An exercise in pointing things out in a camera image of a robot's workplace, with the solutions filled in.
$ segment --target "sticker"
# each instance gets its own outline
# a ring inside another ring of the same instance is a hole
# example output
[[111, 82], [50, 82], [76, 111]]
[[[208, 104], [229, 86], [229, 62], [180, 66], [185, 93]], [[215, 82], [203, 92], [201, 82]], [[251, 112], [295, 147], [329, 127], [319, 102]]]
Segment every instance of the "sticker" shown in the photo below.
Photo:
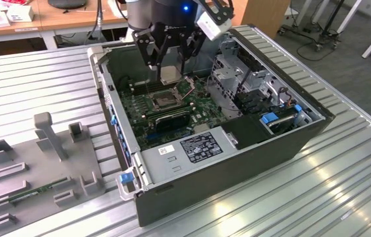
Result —
[[223, 153], [223, 150], [209, 132], [180, 142], [188, 159], [197, 163], [207, 158]]
[[175, 149], [173, 149], [172, 145], [159, 148], [160, 155], [168, 154], [169, 152], [173, 152], [173, 151], [175, 151]]
[[16, 32], [21, 32], [21, 31], [36, 31], [36, 30], [38, 30], [37, 27], [34, 27], [34, 28], [14, 29]]

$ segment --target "desk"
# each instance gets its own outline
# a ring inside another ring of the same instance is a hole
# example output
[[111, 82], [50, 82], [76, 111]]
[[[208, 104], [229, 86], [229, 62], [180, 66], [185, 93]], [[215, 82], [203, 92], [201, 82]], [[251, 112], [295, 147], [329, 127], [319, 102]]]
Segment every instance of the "desk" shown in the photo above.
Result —
[[[101, 4], [104, 11], [103, 30], [127, 27], [127, 21], [113, 16], [107, 0], [101, 0]], [[96, 21], [96, 10], [96, 0], [87, 1], [85, 10], [82, 7], [69, 10], [66, 13], [62, 13], [64, 10], [52, 7], [46, 0], [38, 1], [42, 28], [40, 34], [48, 49], [57, 48], [53, 38], [56, 35], [92, 30]]]
[[18, 40], [40, 37], [41, 15], [38, 13], [38, 0], [33, 0], [29, 5], [34, 12], [32, 22], [12, 22], [10, 26], [0, 28], [0, 41]]
[[[127, 27], [123, 18], [112, 14], [107, 0], [101, 1], [104, 10], [103, 29]], [[91, 31], [96, 20], [97, 1], [88, 0], [84, 8], [69, 10], [57, 9], [48, 5], [46, 0], [32, 0], [34, 18], [32, 22], [12, 22], [10, 26], [0, 28], [0, 41], [41, 37], [48, 49], [56, 49], [54, 36]]]

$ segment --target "aluminum rail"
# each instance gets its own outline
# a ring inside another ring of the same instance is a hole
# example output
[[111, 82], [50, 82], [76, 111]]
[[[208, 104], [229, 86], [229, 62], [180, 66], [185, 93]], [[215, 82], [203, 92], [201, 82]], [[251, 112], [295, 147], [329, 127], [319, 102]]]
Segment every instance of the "aluminum rail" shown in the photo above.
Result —
[[371, 236], [371, 117], [257, 29], [236, 30], [336, 119], [287, 163], [144, 228], [116, 189], [87, 48], [0, 56], [0, 139], [32, 139], [30, 117], [42, 111], [56, 132], [81, 121], [105, 181], [104, 195], [5, 236]]

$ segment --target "white label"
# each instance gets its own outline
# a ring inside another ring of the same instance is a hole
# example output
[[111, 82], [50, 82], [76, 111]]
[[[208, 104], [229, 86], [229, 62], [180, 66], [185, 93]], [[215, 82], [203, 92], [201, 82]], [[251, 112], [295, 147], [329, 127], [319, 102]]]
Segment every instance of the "white label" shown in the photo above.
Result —
[[168, 154], [169, 152], [173, 152], [173, 151], [175, 151], [175, 149], [173, 149], [172, 145], [159, 148], [160, 155]]
[[21, 32], [21, 31], [36, 31], [38, 30], [37, 27], [33, 27], [33, 28], [22, 28], [22, 29], [14, 29], [16, 32]]

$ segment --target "green circuit board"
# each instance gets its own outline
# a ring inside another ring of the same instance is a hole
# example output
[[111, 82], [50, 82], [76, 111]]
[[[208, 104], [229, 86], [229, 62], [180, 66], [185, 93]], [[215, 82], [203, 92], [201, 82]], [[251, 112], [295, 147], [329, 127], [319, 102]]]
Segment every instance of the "green circuit board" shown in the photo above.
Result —
[[[129, 90], [120, 92], [120, 100], [141, 150], [195, 134], [193, 128], [197, 125], [207, 124], [207, 127], [212, 128], [227, 121], [215, 101], [207, 95], [205, 80], [196, 80], [193, 87], [191, 91], [191, 84], [183, 80], [175, 87], [152, 93], [132, 95]], [[156, 119], [181, 112], [189, 113], [189, 124], [173, 131], [156, 133]]]

